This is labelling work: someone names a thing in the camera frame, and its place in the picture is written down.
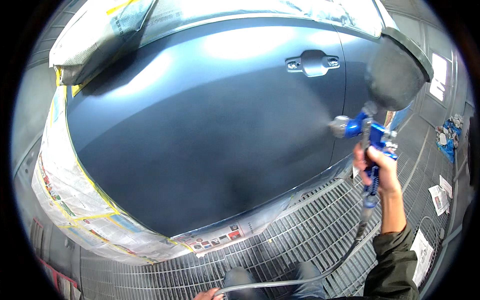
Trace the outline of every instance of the car door handle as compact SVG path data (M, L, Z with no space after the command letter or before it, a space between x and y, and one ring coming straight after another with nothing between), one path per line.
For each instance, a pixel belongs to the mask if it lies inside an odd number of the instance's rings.
M303 72L307 77L323 76L329 69L340 67L338 56L326 55L321 50L307 50L300 56L285 60L288 72Z

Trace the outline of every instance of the metal grating floor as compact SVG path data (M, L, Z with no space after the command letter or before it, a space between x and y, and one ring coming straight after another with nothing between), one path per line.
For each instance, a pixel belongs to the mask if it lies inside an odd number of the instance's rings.
M413 116L398 135L398 178L404 187L408 222L418 230L423 216L430 216L436 228L446 228L448 216L437 217L428 188L438 184L441 174L450 184L453 165L438 151L435 132L424 120ZM273 222L264 233L228 248L197 258L193 253L148 266L128 266L81 252L81 287L85 299L193 299L201 290L223 286L225 272L243 266L257 281L290 279L295 263L311 260L321 271L337 262L349 248L360 212L362 186L334 180L305 195L302 204ZM366 232L365 244L333 274L326 278L328 297L363 294L363 283L375 266L371 239L380 227L377 207ZM435 245L431 222L421 230ZM269 298L281 299L289 287L266 290Z

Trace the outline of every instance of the jeans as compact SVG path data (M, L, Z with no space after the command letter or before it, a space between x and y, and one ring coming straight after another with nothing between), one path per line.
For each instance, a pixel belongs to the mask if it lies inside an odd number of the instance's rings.
M295 270L295 279L307 279L319 275L320 271L311 262L301 262ZM224 278L225 287L254 282L253 276L242 267L232 268L225 274ZM227 297L229 300L268 300L262 288L247 288L228 292ZM323 282L316 280L297 286L290 299L298 300L306 297L325 299Z

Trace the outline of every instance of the hand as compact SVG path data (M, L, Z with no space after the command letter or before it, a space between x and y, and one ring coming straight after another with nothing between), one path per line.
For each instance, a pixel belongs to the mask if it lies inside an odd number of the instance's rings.
M218 291L220 288L211 288L206 292L200 292L198 293L197 296L193 300L211 300L213 295L215 294L216 291ZM223 298L223 294L220 294L213 298L213 300L221 300Z
M379 189L378 192L382 194L402 194L402 187L398 182L396 176L396 161L385 156L381 151L378 151L373 146L368 147L367 155L370 160L375 162L378 167ZM365 153L360 146L360 143L355 145L353 149L353 165L356 166L360 172L360 177L364 184L372 184L372 180L365 173L367 162L365 161Z

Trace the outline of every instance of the car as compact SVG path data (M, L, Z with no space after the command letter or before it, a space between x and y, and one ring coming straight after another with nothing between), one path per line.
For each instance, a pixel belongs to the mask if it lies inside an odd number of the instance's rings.
M379 24L394 26L372 3ZM168 237L332 172L358 139L336 139L328 122L370 99L365 73L379 45L355 16L335 12L193 26L120 58L75 96L69 86L79 161L123 210Z

